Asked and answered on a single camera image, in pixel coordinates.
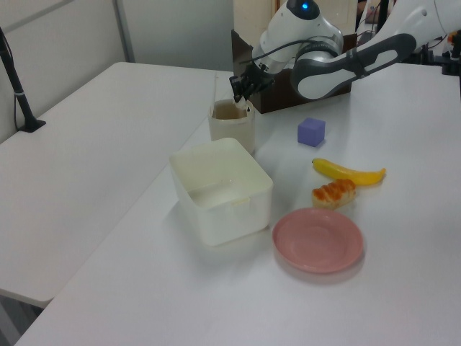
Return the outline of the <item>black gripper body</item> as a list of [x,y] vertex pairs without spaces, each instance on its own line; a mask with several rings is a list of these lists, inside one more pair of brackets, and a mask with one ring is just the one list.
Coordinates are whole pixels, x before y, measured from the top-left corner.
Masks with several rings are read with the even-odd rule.
[[258,67],[254,62],[246,62],[244,65],[245,70],[241,74],[241,78],[244,83],[253,82],[257,85],[255,94],[264,91],[273,84],[274,76],[264,70],[265,66]]

